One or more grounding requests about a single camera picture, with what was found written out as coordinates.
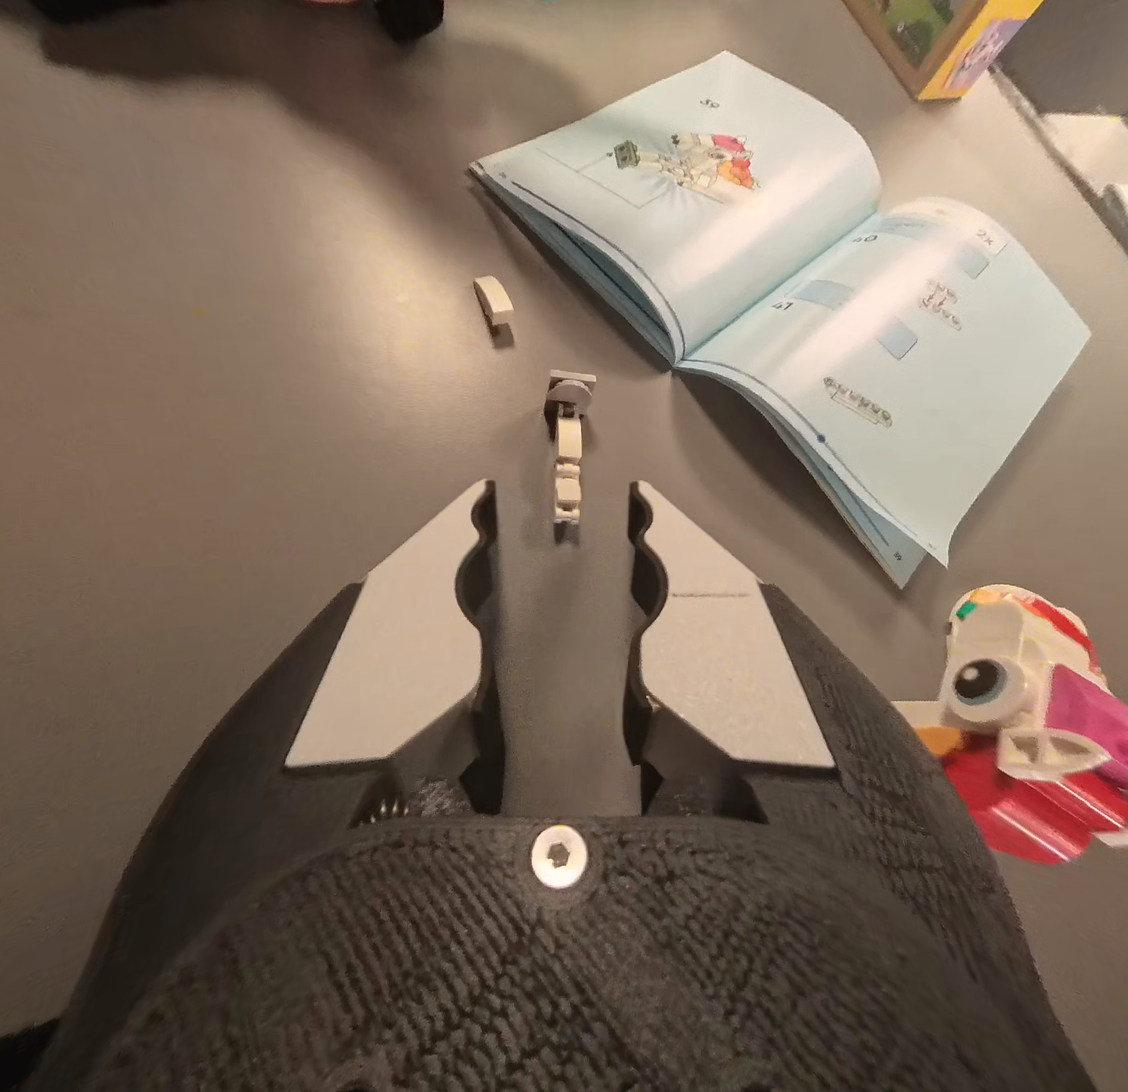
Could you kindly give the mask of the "white lego unicorn model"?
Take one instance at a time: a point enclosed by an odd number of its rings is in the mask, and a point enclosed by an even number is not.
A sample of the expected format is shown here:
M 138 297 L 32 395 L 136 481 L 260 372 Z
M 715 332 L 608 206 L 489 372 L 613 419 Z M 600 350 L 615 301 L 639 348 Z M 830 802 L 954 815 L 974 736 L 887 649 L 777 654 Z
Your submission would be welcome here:
M 1034 591 L 965 594 L 936 700 L 896 702 L 999 855 L 1127 849 L 1127 704 L 1083 620 Z

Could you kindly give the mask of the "open light blue instruction booklet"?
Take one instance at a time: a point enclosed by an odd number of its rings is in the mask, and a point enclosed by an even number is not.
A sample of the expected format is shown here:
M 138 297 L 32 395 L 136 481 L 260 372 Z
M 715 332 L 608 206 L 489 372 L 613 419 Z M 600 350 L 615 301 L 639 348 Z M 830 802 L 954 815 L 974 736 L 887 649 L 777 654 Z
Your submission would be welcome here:
M 471 173 L 673 370 L 748 399 L 901 589 L 1091 339 L 1009 230 L 883 211 L 857 129 L 732 53 Z

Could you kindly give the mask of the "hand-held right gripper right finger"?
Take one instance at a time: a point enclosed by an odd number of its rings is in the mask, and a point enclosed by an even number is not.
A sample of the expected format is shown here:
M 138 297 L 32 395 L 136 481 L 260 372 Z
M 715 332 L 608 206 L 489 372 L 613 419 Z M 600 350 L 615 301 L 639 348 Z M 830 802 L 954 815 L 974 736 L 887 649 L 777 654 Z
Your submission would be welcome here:
M 648 481 L 631 485 L 633 684 L 739 766 L 837 764 L 761 578 Z

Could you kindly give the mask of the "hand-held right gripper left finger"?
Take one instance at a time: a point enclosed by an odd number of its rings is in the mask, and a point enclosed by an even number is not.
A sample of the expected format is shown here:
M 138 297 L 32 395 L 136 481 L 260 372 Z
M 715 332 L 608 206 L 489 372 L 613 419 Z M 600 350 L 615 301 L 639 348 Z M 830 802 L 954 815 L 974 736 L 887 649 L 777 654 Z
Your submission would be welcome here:
M 367 572 L 287 755 L 316 771 L 405 760 L 491 684 L 497 485 L 476 481 Z

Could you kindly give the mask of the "grey lego leg assembly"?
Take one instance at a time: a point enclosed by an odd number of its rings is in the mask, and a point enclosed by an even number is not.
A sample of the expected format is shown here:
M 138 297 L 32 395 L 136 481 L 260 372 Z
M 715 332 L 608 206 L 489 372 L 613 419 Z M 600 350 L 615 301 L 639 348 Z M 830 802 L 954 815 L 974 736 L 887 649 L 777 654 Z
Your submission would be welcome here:
M 569 530 L 582 518 L 584 419 L 595 399 L 597 375 L 555 368 L 549 374 L 546 416 L 557 441 L 553 467 L 555 527 Z

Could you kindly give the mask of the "yellow unicorn lego box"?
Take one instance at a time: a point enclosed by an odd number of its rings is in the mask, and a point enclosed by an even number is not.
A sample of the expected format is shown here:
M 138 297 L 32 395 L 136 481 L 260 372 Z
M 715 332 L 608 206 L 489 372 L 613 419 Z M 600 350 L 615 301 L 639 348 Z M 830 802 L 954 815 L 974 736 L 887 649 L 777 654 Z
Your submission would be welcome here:
M 965 98 L 1047 0 L 843 0 L 919 102 Z

